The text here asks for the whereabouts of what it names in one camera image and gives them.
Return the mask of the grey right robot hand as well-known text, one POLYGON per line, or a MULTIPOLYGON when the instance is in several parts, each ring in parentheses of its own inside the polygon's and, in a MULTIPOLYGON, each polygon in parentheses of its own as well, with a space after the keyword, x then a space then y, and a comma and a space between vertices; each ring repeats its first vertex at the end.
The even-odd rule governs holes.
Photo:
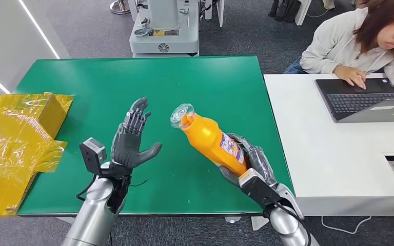
MULTIPOLYGON (((259 146, 251 144, 246 138, 237 134, 229 133, 228 136, 231 137, 242 148, 245 156, 244 160, 247 163, 247 169, 253 168, 262 175, 263 179, 270 187, 274 186, 277 181, 263 149, 259 146)), ((240 175, 232 173, 225 166, 219 166, 219 171, 227 181, 238 188, 240 187, 240 175)))

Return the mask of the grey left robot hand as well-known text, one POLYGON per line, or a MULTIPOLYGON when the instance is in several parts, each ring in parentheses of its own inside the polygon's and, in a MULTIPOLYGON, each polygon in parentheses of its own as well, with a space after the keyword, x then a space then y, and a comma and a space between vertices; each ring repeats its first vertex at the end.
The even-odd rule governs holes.
POLYGON ((140 164, 154 158, 162 148, 155 142, 149 149, 140 150, 142 131, 150 112, 144 112, 148 106, 147 98, 137 99, 126 113, 124 121, 119 124, 111 147, 111 161, 123 167, 128 175, 140 164))

